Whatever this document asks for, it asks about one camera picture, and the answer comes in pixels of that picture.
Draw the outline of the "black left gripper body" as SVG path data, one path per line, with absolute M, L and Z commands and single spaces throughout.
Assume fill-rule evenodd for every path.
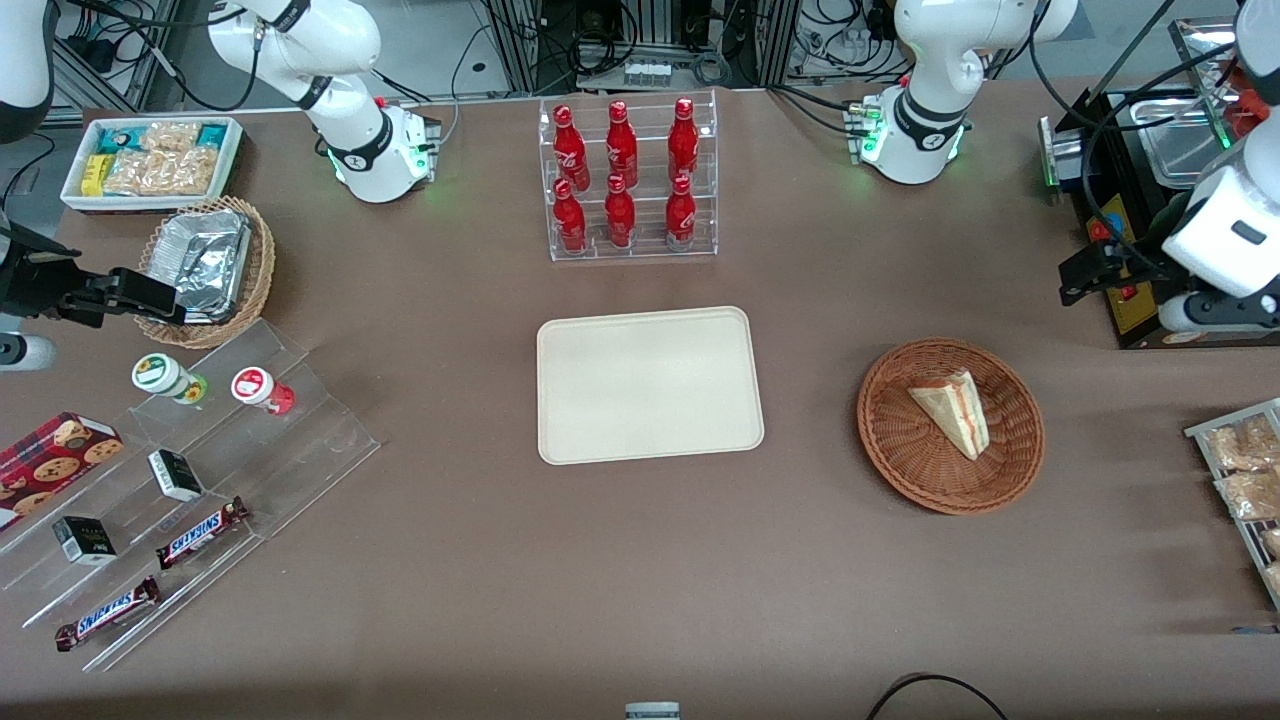
M 1088 243 L 1059 264 L 1059 297 L 1065 307 L 1091 293 L 1169 279 L 1169 270 L 1129 243 Z

